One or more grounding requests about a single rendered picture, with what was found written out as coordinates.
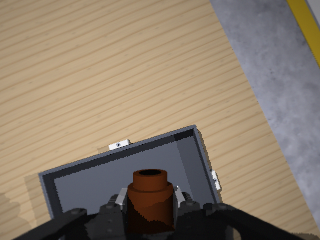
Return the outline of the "grey rectangular tray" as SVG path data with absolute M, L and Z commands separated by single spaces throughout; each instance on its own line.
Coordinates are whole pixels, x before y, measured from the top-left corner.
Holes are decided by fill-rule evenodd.
M 220 203 L 195 125 L 129 144 L 38 173 L 50 218 L 74 208 L 99 213 L 133 183 L 133 172 L 167 171 L 167 181 L 187 192 L 200 209 Z

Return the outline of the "brown bottle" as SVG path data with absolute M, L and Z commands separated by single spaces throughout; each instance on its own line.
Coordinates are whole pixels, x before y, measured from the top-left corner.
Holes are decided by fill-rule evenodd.
M 157 234 L 175 231 L 173 223 L 173 184 L 167 171 L 143 169 L 133 172 L 128 190 L 127 233 Z

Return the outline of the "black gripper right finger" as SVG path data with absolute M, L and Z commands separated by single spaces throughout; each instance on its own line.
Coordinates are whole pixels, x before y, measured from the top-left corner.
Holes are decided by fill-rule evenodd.
M 305 240 L 229 204 L 200 210 L 179 186 L 173 186 L 173 223 L 173 240 L 234 240 L 233 228 L 241 240 Z

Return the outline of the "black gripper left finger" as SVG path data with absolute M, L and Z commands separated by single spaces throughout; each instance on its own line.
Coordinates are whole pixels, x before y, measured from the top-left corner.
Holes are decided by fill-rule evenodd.
M 122 188 L 99 213 L 74 208 L 12 240 L 59 240 L 64 235 L 65 240 L 126 240 L 127 228 L 128 190 Z

